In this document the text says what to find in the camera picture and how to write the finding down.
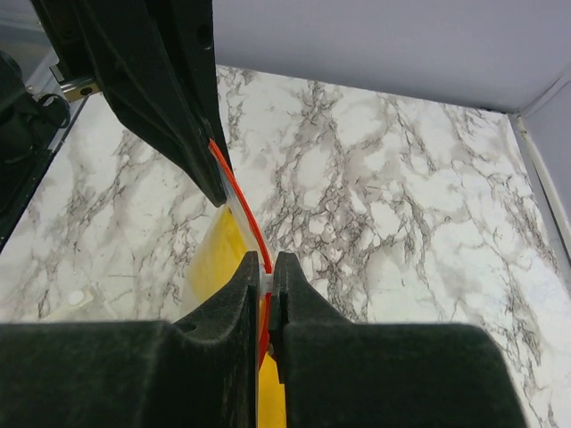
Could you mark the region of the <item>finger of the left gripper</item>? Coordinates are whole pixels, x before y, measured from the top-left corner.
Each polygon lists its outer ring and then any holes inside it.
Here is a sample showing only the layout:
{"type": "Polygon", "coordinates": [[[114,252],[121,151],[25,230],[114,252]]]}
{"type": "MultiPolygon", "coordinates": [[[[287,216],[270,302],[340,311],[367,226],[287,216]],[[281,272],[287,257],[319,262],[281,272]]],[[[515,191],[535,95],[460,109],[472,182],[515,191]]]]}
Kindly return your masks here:
{"type": "Polygon", "coordinates": [[[219,114],[219,92],[211,1],[151,2],[151,15],[160,31],[170,63],[192,98],[209,138],[229,158],[219,114]]]}
{"type": "Polygon", "coordinates": [[[170,63],[152,1],[36,1],[65,77],[91,76],[120,123],[177,165],[215,206],[209,133],[170,63]]]}

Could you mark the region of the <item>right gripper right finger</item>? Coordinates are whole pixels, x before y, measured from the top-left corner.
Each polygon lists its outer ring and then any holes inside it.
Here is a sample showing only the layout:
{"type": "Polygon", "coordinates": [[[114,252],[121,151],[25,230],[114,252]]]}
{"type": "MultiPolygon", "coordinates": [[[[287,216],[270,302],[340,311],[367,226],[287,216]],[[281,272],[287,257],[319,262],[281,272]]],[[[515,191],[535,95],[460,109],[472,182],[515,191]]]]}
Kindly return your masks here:
{"type": "Polygon", "coordinates": [[[270,340],[291,427],[523,427],[501,352],[465,324],[356,324],[277,257],[270,340]]]}

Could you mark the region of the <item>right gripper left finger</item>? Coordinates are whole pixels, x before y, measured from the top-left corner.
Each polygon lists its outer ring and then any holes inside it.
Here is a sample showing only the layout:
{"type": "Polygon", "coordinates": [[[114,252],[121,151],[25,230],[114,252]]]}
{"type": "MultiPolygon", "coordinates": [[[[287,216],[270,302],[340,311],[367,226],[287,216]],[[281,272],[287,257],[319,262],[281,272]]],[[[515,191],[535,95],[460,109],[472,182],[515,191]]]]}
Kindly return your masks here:
{"type": "Polygon", "coordinates": [[[260,267],[175,323],[4,324],[4,427],[253,427],[260,267]]]}

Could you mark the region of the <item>red zipper clear bag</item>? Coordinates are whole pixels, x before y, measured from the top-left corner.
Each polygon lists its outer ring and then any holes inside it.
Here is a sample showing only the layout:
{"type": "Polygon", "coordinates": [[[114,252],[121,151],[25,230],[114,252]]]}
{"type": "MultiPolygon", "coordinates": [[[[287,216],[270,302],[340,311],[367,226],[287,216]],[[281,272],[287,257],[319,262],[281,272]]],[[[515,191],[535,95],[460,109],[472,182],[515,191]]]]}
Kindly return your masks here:
{"type": "Polygon", "coordinates": [[[186,272],[184,306],[190,298],[200,303],[219,291],[236,272],[248,251],[258,254],[261,276],[258,357],[258,426],[286,426],[285,387],[279,382],[277,363],[269,355],[270,279],[273,259],[255,216],[226,158],[214,140],[209,151],[216,161],[226,202],[217,209],[186,272]]]}

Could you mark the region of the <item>yellow pear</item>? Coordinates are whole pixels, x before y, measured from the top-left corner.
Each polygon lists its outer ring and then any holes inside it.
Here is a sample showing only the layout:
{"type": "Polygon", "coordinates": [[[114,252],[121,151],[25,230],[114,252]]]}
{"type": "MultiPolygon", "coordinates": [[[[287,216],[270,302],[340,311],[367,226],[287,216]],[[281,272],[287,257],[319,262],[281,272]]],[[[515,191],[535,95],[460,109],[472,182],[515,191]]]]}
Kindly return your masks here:
{"type": "MultiPolygon", "coordinates": [[[[189,263],[181,311],[190,312],[221,289],[249,250],[231,209],[220,208],[189,263]]],[[[259,371],[258,426],[286,426],[285,386],[279,382],[277,363],[269,354],[259,371]]]]}

